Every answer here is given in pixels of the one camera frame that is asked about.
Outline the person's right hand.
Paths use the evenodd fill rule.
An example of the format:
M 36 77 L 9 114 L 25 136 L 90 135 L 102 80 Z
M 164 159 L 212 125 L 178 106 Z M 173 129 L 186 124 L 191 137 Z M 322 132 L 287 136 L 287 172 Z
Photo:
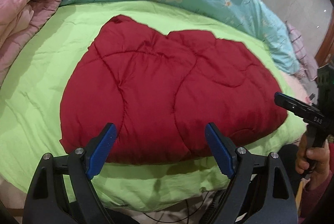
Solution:
M 330 150 L 326 140 L 322 147 L 307 148 L 307 136 L 303 134 L 298 146 L 296 171 L 303 174 L 312 169 L 307 189 L 315 190 L 323 184 L 330 175 Z

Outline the red sleeve forearm right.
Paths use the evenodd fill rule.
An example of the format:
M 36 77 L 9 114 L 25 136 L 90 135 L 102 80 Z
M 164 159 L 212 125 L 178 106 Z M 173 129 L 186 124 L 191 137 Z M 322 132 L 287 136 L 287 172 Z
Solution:
M 302 191 L 299 223 L 302 223 L 316 207 L 333 176 L 333 143 L 326 142 L 323 148 L 310 148 L 306 151 L 304 147 L 300 143 L 296 171 L 301 173 L 308 167 L 305 157 L 315 160 L 316 165 Z

